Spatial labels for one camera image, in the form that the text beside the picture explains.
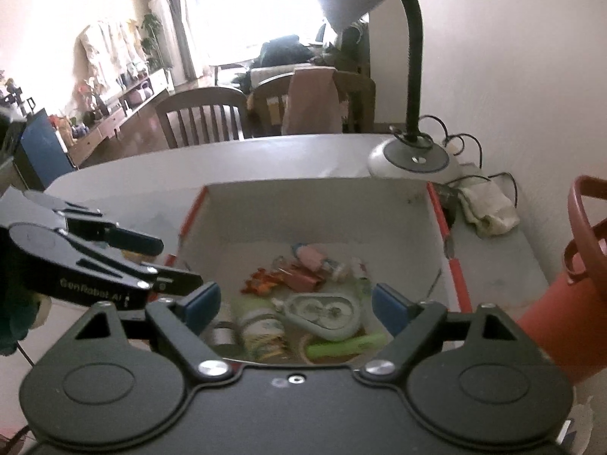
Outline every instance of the pink cloth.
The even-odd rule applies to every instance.
[[[296,68],[289,86],[283,135],[342,133],[339,95],[330,66]]]

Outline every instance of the lamp base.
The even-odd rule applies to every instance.
[[[406,177],[433,183],[447,183],[461,176],[457,159],[438,144],[423,149],[393,138],[369,154],[369,172],[375,177]]]

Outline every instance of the blue gripper pad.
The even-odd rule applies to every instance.
[[[421,307],[387,284],[377,284],[371,293],[373,313],[392,337],[400,334],[421,311]]]
[[[175,314],[194,334],[199,336],[219,312],[222,292],[215,282],[208,282],[180,299]]]

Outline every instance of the hanging clothes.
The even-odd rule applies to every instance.
[[[160,24],[162,24],[162,32],[157,36],[158,44],[165,63],[172,64],[171,75],[173,82],[175,85],[185,83],[186,75],[183,70],[181,53],[179,52],[177,32],[175,31],[173,15],[171,14],[171,4],[169,0],[151,0],[148,6],[151,12],[159,19]]]
[[[98,20],[80,34],[80,42],[89,60],[90,77],[101,87],[101,93],[120,92],[116,79],[133,63],[137,68],[145,63],[141,41],[134,22]]]

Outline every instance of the potted plant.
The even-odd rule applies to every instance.
[[[160,23],[159,18],[153,13],[146,14],[143,17],[141,27],[147,34],[147,36],[142,39],[142,49],[148,59],[150,72],[154,72],[160,68],[166,69],[165,61],[160,53],[158,43],[159,33],[162,32],[162,24]]]

